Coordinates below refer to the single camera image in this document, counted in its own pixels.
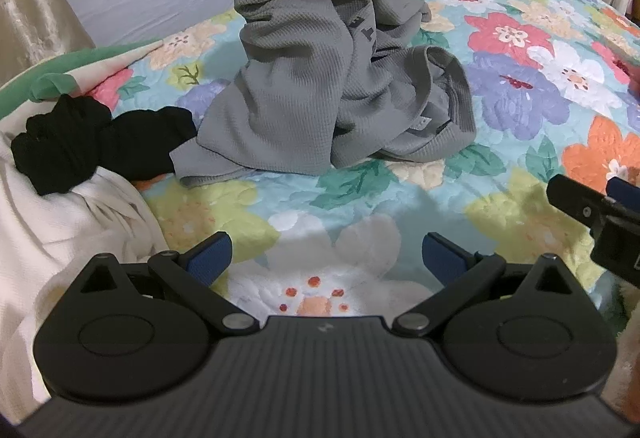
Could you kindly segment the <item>beige curtain left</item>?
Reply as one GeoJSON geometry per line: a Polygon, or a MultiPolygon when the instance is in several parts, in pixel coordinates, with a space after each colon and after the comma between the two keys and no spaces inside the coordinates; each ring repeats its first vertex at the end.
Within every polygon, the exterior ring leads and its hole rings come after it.
{"type": "Polygon", "coordinates": [[[1,81],[94,43],[67,0],[1,0],[1,81]]]}

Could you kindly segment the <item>white cloth at left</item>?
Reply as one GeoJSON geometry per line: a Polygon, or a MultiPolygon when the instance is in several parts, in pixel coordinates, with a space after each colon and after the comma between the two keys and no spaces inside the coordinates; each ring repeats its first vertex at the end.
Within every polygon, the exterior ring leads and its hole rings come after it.
{"type": "Polygon", "coordinates": [[[48,400],[32,345],[90,258],[143,262],[167,243],[141,194],[99,169],[65,194],[40,196],[1,139],[1,413],[24,420],[48,400]]]}

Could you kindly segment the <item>black garment on bed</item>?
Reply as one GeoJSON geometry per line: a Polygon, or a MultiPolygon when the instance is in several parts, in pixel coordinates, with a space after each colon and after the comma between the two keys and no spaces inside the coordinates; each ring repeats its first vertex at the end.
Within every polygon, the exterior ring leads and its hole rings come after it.
{"type": "Polygon", "coordinates": [[[40,195],[66,193],[100,167],[130,182],[174,170],[169,153],[196,135],[192,113],[176,106],[112,117],[91,97],[63,96],[26,122],[11,142],[15,167],[40,195]]]}

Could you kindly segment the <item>grey waffle knit shirt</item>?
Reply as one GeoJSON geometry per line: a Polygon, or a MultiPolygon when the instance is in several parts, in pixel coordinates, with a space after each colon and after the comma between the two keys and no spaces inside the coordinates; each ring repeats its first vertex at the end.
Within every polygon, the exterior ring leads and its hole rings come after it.
{"type": "Polygon", "coordinates": [[[424,0],[234,0],[246,65],[171,153],[187,187],[254,172],[319,176],[369,156],[428,163],[475,139],[449,51],[413,45],[424,0]]]}

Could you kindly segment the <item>green and cream blanket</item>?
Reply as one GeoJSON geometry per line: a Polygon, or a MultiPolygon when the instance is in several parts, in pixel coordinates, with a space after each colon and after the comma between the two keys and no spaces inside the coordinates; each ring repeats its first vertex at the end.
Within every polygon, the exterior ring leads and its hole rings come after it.
{"type": "Polygon", "coordinates": [[[39,62],[1,87],[1,117],[12,114],[27,101],[43,102],[56,100],[62,94],[86,94],[123,68],[128,68],[163,46],[163,43],[157,39],[87,48],[39,62]]]}

